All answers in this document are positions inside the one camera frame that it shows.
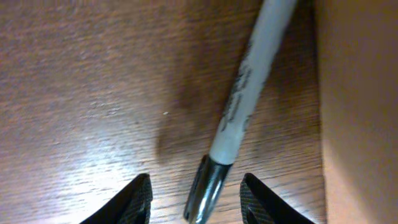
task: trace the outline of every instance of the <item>brown wood surface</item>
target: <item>brown wood surface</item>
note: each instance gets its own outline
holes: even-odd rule
[[[261,1],[29,2],[0,2],[0,223],[78,223],[143,172],[183,223]],[[246,172],[325,222],[318,107],[301,3],[209,223],[242,223]]]

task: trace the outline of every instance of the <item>wood grain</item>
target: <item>wood grain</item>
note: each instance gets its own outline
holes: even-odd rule
[[[0,223],[78,223],[142,172],[183,223],[260,5],[2,1]],[[209,223],[241,223],[246,172],[326,222],[313,26],[300,3]]]

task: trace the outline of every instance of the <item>white stick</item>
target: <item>white stick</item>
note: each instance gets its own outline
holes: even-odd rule
[[[296,1],[265,0],[261,7],[210,149],[210,158],[219,164],[230,165],[238,156],[245,130],[269,75]]]

